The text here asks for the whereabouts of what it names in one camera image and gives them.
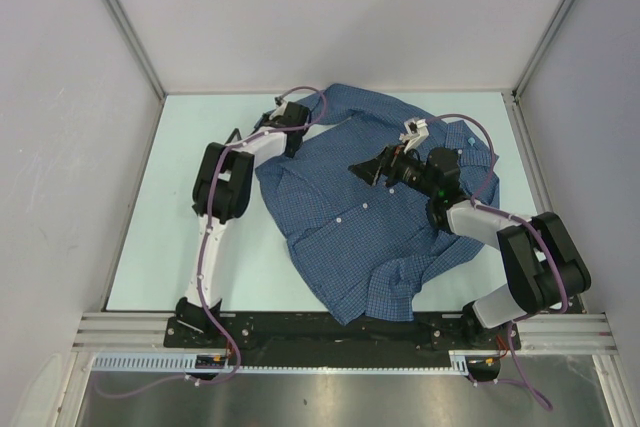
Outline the black open box upper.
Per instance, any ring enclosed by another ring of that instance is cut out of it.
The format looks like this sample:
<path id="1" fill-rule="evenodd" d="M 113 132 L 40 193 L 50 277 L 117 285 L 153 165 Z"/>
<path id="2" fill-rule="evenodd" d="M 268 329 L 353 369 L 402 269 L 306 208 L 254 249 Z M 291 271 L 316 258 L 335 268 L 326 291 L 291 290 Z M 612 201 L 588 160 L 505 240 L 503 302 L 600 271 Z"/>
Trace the black open box upper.
<path id="1" fill-rule="evenodd" d="M 242 135 L 241 135 L 240 129 L 235 128 L 227 138 L 226 144 L 240 142 L 241 140 L 242 140 Z"/>

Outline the aluminium front rail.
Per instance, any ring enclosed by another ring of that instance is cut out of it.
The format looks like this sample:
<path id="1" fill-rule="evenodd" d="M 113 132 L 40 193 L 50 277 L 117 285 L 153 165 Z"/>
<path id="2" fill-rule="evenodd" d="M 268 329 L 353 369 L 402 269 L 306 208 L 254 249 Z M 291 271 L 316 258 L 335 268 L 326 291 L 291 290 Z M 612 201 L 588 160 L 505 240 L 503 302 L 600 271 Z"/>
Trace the aluminium front rail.
<path id="1" fill-rule="evenodd" d="M 86 313 L 72 348 L 78 351 L 160 351 L 165 313 Z M 526 354 L 615 355 L 618 348 L 604 314 L 543 314 L 521 321 L 517 334 Z"/>

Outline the blue checked shirt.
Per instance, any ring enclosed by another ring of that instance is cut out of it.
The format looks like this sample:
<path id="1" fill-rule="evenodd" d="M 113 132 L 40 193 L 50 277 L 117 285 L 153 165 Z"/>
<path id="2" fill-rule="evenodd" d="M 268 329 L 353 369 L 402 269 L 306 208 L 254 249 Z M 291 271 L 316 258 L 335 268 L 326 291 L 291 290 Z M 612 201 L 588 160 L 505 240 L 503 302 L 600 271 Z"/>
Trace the blue checked shirt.
<path id="1" fill-rule="evenodd" d="M 368 186 L 350 166 L 395 144 L 423 111 L 343 84 L 303 99 L 323 126 L 293 157 L 256 170 L 261 195 L 310 290 L 341 324 L 360 316 L 405 322 L 423 285 L 471 261 L 476 240 L 437 231 L 411 188 Z"/>

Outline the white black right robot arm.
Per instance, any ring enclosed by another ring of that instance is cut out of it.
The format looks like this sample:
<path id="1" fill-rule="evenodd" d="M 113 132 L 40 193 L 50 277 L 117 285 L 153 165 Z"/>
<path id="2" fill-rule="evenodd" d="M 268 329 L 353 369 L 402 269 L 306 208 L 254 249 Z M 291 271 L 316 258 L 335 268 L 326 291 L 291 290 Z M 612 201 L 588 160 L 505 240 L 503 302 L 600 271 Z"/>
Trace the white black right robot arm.
<path id="1" fill-rule="evenodd" d="M 462 310 L 461 335 L 484 348 L 499 327 L 539 314 L 591 287 L 590 272 L 561 218 L 544 212 L 530 219 L 473 201 L 460 186 L 460 154 L 432 149 L 421 161 L 403 144 L 388 146 L 349 171 L 374 186 L 380 178 L 402 183 L 428 197 L 429 223 L 439 231 L 468 237 L 500 252 L 506 283 Z"/>

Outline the left aluminium frame post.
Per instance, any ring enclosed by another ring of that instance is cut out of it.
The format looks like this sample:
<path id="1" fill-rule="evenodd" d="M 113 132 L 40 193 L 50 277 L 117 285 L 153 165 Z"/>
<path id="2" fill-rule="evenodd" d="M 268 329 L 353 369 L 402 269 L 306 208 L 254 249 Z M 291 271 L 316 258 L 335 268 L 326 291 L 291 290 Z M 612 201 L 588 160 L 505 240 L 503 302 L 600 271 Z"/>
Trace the left aluminium frame post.
<path id="1" fill-rule="evenodd" d="M 156 98 L 163 101 L 167 92 L 121 0 L 101 0 L 116 30 Z"/>

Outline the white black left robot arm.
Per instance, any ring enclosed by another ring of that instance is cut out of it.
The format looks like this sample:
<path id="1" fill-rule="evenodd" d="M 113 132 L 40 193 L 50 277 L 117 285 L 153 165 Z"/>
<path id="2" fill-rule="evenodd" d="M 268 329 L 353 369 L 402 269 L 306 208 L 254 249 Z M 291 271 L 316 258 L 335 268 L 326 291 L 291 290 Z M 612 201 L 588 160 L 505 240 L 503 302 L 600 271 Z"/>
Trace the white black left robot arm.
<path id="1" fill-rule="evenodd" d="M 281 155 L 294 157 L 310 123 L 309 108 L 279 98 L 275 110 L 264 113 L 249 136 L 234 129 L 224 143 L 205 148 L 192 189 L 192 209 L 199 222 L 195 267 L 175 308 L 176 321 L 197 345 L 210 346 L 221 334 L 221 246 L 231 223 L 249 205 L 255 169 Z"/>

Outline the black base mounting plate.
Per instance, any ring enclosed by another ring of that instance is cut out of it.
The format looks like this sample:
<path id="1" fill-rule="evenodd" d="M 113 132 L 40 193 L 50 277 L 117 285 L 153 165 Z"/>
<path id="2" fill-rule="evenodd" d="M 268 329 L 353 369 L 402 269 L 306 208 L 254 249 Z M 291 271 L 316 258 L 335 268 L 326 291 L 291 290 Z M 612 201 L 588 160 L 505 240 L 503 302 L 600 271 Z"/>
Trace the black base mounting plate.
<path id="1" fill-rule="evenodd" d="M 467 326 L 459 313 L 419 312 L 409 322 L 360 317 L 343 326 L 326 312 L 236 311 L 220 314 L 219 323 L 239 347 L 241 362 L 244 353 L 257 359 L 278 352 L 373 358 L 396 352 L 406 357 L 414 350 L 489 355 L 509 343 L 521 347 L 516 329 L 481 332 Z"/>

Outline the aluminium frame post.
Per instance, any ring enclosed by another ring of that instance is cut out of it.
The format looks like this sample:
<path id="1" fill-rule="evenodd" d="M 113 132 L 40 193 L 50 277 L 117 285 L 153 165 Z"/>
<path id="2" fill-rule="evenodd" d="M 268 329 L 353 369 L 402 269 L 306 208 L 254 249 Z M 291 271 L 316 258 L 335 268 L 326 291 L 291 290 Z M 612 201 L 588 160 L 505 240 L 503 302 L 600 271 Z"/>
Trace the aluminium frame post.
<path id="1" fill-rule="evenodd" d="M 511 91 L 511 95 L 516 102 L 519 102 L 522 98 L 577 1 L 578 0 L 559 1 L 539 41 L 537 42 L 534 51 L 529 57 L 522 73 L 518 77 L 518 80 Z"/>
<path id="2" fill-rule="evenodd" d="M 101 0 L 116 30 L 156 98 L 163 101 L 167 92 L 121 0 Z"/>

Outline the right aluminium frame post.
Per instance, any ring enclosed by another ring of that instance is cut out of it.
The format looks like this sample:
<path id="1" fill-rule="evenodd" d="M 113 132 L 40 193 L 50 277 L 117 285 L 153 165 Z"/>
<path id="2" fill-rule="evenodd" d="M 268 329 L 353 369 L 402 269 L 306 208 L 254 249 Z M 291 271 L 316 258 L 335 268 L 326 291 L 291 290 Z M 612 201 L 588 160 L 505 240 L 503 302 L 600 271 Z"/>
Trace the right aluminium frame post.
<path id="1" fill-rule="evenodd" d="M 578 0 L 559 1 L 539 41 L 537 42 L 534 51 L 529 57 L 522 73 L 518 77 L 518 80 L 511 91 L 511 95 L 516 102 L 519 102 L 522 98 L 577 1 Z"/>

